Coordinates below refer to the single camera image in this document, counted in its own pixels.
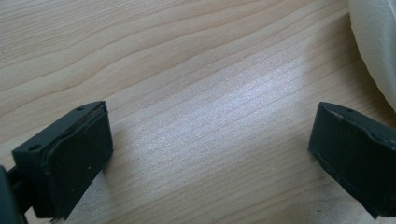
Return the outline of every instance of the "screw hole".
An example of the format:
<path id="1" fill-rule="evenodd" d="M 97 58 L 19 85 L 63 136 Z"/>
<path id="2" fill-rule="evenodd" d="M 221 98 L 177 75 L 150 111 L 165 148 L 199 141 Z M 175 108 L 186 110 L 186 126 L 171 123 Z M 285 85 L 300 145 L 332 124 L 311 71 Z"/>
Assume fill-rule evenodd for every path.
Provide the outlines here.
<path id="1" fill-rule="evenodd" d="M 39 148 L 41 148 L 41 145 L 35 144 L 35 145 L 32 145 L 31 147 L 29 147 L 28 150 L 29 151 L 34 151 L 34 150 L 37 150 Z"/>

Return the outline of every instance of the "light wood surface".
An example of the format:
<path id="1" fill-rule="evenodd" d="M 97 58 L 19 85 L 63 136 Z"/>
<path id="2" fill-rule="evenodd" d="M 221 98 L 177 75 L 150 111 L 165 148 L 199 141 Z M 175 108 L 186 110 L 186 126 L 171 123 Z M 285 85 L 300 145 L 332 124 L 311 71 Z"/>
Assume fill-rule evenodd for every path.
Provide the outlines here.
<path id="1" fill-rule="evenodd" d="M 98 100 L 114 154 L 65 223 L 395 222 L 307 151 L 320 101 L 396 124 L 347 1 L 1 1 L 0 164 Z"/>

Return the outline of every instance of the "white cloth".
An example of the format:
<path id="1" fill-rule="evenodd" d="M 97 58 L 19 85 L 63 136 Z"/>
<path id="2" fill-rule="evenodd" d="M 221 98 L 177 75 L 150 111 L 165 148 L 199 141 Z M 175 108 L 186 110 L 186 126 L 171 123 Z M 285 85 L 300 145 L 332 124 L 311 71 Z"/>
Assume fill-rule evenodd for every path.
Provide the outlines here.
<path id="1" fill-rule="evenodd" d="M 349 0 L 349 11 L 361 57 L 396 110 L 396 0 Z"/>

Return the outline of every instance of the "wood grain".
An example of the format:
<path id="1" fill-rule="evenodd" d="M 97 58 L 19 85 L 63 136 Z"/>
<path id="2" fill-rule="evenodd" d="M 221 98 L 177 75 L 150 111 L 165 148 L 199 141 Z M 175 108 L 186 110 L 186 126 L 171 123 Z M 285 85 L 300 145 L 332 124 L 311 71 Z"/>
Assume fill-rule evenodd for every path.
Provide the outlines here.
<path id="1" fill-rule="evenodd" d="M 107 101 L 113 158 L 65 223 L 394 222 L 307 151 L 320 101 L 396 126 L 345 0 L 2 1 L 0 41 L 8 169 L 23 141 Z"/>

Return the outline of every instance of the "black clamp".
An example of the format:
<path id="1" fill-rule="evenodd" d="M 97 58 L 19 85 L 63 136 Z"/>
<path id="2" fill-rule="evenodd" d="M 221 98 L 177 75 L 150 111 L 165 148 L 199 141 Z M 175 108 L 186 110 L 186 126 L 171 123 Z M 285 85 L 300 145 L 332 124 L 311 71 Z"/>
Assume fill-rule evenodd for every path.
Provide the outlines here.
<path id="1" fill-rule="evenodd" d="M 113 152 L 106 102 L 80 106 L 12 151 L 16 166 L 0 166 L 0 223 L 67 218 Z"/>
<path id="2" fill-rule="evenodd" d="M 396 131 L 352 109 L 320 103 L 309 150 L 374 217 L 396 217 Z"/>

